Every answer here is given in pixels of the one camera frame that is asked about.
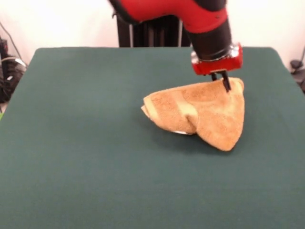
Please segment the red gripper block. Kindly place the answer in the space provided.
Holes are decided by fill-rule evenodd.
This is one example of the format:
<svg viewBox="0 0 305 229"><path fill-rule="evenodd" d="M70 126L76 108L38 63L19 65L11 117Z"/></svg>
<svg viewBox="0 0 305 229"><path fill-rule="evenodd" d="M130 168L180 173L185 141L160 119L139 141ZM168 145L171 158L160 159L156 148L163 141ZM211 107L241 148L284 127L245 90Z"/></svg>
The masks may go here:
<svg viewBox="0 0 305 229"><path fill-rule="evenodd" d="M195 51L192 51L192 66L197 75L211 74L213 81L217 80L216 73L221 72L223 84L227 92L231 90L227 71L240 69L243 65L243 49L241 44L232 44L229 52L220 59L212 61L199 60Z"/></svg>

